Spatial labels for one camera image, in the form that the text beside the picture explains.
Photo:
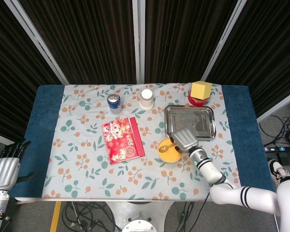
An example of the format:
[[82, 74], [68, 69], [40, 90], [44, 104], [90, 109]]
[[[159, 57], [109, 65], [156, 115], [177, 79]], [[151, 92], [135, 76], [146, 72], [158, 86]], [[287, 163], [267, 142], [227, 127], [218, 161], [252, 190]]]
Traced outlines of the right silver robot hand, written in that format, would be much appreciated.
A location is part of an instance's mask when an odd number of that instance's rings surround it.
[[181, 128], [171, 133], [171, 137], [179, 149], [185, 153], [191, 153], [199, 146], [199, 141], [192, 134], [190, 129]]

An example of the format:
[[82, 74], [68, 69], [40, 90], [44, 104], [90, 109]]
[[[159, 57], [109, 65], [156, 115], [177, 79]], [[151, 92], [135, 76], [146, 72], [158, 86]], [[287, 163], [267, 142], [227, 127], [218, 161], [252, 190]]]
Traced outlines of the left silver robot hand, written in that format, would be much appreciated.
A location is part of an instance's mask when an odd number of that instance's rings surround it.
[[31, 179], [35, 172], [32, 171], [26, 176], [18, 176], [20, 164], [26, 148], [31, 141], [16, 142], [6, 146], [0, 154], [0, 190], [8, 191], [15, 184]]

